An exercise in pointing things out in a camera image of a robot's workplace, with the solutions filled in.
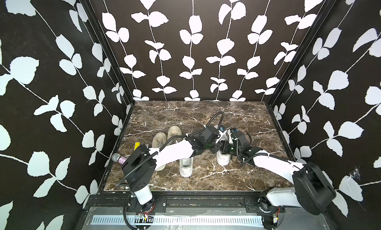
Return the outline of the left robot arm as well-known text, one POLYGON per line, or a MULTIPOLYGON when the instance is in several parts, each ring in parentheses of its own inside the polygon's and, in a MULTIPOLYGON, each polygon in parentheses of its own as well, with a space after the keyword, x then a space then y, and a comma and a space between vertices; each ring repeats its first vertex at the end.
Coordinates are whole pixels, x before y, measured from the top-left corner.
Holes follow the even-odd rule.
POLYGON ((218 112, 202 129, 191 134, 175 135, 160 148, 139 145, 127 158, 114 154, 112 159, 122 165, 124 174, 115 186, 127 187, 141 206, 153 204, 149 182, 154 171, 177 160, 201 155, 206 150, 218 150, 217 144, 223 136, 224 116, 224 112, 218 112))

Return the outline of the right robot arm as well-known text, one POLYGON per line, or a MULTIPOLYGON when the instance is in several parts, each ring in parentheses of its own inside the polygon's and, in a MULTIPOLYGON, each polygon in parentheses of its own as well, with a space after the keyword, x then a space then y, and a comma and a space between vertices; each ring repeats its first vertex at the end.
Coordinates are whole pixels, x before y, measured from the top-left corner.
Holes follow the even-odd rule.
POLYGON ((259 204, 264 211, 270 207, 299 207, 313 215, 324 212, 337 194, 322 170, 315 163, 286 160, 266 150, 252 146, 250 137, 235 128, 222 129, 219 156, 234 155, 244 164, 268 170, 292 184, 292 187, 272 188, 264 192, 259 204))

